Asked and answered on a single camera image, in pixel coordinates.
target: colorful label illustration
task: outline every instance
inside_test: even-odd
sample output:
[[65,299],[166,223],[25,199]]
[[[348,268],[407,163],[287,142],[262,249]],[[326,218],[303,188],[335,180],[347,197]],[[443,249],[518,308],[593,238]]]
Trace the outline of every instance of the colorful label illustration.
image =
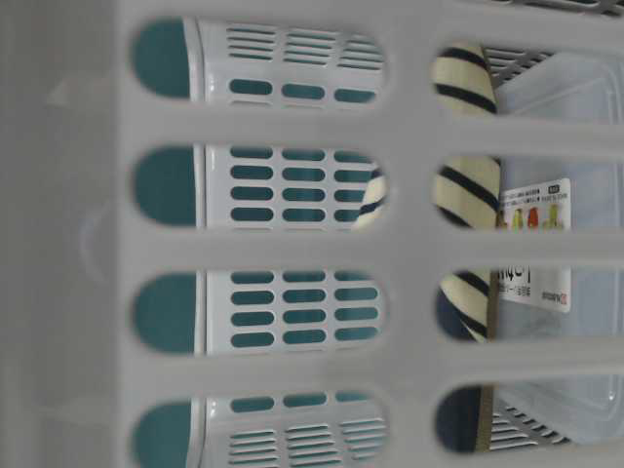
[[[568,178],[506,190],[500,195],[499,229],[567,230],[571,227]],[[569,312],[571,273],[565,269],[513,266],[498,273],[500,298]]]

